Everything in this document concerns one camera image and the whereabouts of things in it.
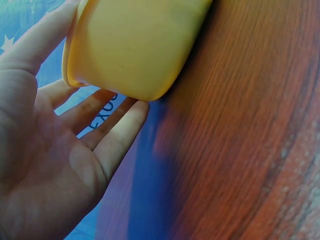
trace yellow cup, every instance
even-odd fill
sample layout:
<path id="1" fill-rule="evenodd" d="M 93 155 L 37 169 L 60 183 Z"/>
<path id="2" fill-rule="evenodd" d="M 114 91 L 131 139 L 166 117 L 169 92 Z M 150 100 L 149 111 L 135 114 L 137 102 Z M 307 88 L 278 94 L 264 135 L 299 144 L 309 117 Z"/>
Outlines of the yellow cup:
<path id="1" fill-rule="evenodd" d="M 166 93 L 183 68 L 212 0 L 82 0 L 62 75 L 143 101 Z"/>

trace finger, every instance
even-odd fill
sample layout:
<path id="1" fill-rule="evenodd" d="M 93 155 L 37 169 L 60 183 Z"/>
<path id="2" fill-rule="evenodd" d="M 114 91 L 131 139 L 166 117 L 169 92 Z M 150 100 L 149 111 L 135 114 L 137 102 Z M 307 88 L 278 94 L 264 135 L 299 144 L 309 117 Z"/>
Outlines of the finger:
<path id="1" fill-rule="evenodd" d="M 79 88 L 68 86 L 62 79 L 39 88 L 38 94 L 49 98 L 52 108 L 56 109 L 64 104 Z"/>
<path id="2" fill-rule="evenodd" d="M 148 112 L 149 105 L 146 102 L 136 102 L 93 151 L 101 164 L 107 182 L 111 180 L 136 139 Z"/>
<path id="3" fill-rule="evenodd" d="M 36 75 L 41 64 L 66 37 L 73 22 L 78 0 L 69 0 L 31 27 L 3 55 L 3 62 L 12 69 Z"/>
<path id="4" fill-rule="evenodd" d="M 114 92 L 100 89 L 86 98 L 83 102 L 63 113 L 60 117 L 78 135 L 95 119 L 102 108 L 112 100 Z"/>
<path id="5" fill-rule="evenodd" d="M 106 134 L 120 121 L 120 119 L 137 102 L 136 99 L 127 97 L 123 103 L 96 129 L 84 135 L 81 140 L 92 151 L 97 147 Z"/>

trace palm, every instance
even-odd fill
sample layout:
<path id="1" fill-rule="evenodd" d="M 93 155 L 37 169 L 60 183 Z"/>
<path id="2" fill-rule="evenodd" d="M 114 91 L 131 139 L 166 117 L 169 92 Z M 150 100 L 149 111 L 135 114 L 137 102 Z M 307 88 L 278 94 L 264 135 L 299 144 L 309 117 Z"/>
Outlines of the palm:
<path id="1" fill-rule="evenodd" d="M 35 75 L 75 9 L 66 4 L 0 59 L 0 239 L 67 235 L 101 199 L 148 114 L 148 104 L 127 98 L 79 139 L 114 93 L 99 90 L 57 116 L 77 89 L 59 80 L 37 90 Z"/>

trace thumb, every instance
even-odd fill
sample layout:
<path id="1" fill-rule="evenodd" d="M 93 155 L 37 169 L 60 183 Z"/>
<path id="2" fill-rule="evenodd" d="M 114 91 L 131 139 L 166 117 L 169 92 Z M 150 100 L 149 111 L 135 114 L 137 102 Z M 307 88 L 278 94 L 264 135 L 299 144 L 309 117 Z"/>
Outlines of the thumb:
<path id="1" fill-rule="evenodd" d="M 44 16 L 13 45 L 11 51 L 1 56 L 1 63 L 37 75 L 41 64 L 68 34 L 79 1 L 67 0 Z"/>

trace yellow plastic container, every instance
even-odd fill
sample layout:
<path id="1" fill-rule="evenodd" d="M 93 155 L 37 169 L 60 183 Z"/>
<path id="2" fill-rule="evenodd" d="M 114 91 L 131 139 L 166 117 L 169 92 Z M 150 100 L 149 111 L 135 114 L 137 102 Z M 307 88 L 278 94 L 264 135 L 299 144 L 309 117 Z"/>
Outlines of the yellow plastic container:
<path id="1" fill-rule="evenodd" d="M 82 0 L 67 36 L 62 75 L 143 101 L 179 75 L 212 0 Z"/>

